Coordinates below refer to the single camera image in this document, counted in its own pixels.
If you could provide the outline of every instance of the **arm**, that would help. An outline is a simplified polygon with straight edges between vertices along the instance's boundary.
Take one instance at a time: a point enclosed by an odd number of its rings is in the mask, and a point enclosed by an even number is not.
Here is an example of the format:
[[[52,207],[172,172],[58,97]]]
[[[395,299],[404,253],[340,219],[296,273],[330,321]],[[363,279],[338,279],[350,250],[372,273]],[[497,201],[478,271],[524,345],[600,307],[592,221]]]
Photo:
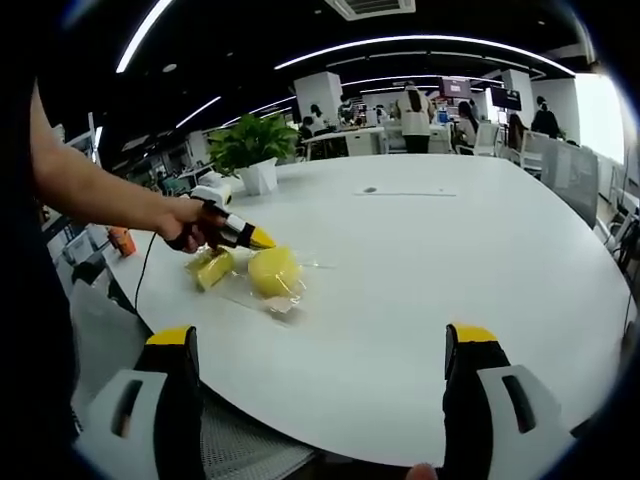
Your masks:
[[[163,197],[107,173],[53,134],[36,85],[31,101],[31,153],[40,198],[86,222],[157,232],[172,240],[197,219],[201,202]],[[204,243],[194,229],[187,250]]]
[[[427,114],[429,115],[429,123],[431,123],[433,122],[433,117],[435,117],[436,115],[436,109],[433,106],[433,102],[430,99],[426,97],[425,99],[427,100]]]

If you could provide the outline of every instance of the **air vent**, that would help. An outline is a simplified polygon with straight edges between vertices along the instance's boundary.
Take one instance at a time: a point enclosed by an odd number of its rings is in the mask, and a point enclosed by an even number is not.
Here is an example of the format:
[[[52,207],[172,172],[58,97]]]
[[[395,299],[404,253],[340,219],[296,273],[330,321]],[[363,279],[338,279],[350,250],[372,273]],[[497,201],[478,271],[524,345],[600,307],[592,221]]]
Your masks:
[[[392,15],[394,13],[413,13],[415,0],[324,0],[346,20]]]

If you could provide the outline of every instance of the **white pillar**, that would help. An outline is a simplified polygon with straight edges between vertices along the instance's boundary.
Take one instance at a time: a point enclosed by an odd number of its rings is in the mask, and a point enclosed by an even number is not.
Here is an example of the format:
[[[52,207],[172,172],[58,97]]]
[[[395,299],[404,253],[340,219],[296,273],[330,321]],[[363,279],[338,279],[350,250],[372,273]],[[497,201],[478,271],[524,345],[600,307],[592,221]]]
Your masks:
[[[530,127],[531,122],[533,122],[533,117],[536,114],[536,107],[533,92],[531,91],[531,79],[529,78],[529,74],[518,70],[507,70],[502,72],[502,80],[504,81],[506,88],[520,92],[522,111],[514,113],[518,114],[522,123],[527,127]]]
[[[338,107],[342,95],[340,77],[335,73],[321,72],[293,82],[302,118],[311,116],[311,105],[320,107],[325,118],[338,125]]]
[[[471,100],[473,100],[478,107],[478,115],[480,118],[476,118],[477,121],[489,120],[489,108],[487,106],[487,95],[482,92],[472,93]]]
[[[208,145],[202,131],[191,132],[187,137],[187,151],[189,152],[189,166],[195,166],[198,161],[209,163]]]

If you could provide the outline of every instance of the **monitor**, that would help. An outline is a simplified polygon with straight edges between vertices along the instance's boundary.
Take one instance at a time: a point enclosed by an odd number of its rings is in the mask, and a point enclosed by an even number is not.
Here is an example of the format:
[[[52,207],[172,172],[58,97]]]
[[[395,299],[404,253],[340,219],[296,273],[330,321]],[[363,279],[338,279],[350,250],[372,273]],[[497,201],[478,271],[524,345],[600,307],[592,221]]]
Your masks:
[[[440,77],[438,87],[441,97],[471,98],[471,84],[469,80],[458,80],[451,77]]]
[[[494,107],[507,108],[519,112],[522,110],[520,92],[506,88],[491,87],[491,101]]]

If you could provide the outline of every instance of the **yellow sponge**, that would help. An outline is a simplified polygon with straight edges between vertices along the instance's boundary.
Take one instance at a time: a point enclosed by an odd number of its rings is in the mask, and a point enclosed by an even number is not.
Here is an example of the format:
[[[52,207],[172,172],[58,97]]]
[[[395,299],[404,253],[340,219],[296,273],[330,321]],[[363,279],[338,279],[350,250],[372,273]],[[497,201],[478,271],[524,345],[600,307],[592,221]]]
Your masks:
[[[187,270],[202,290],[213,286],[232,269],[233,256],[221,247],[206,250],[187,265]]]
[[[300,266],[288,247],[258,252],[249,260],[249,277],[256,290],[265,297],[295,296]]]

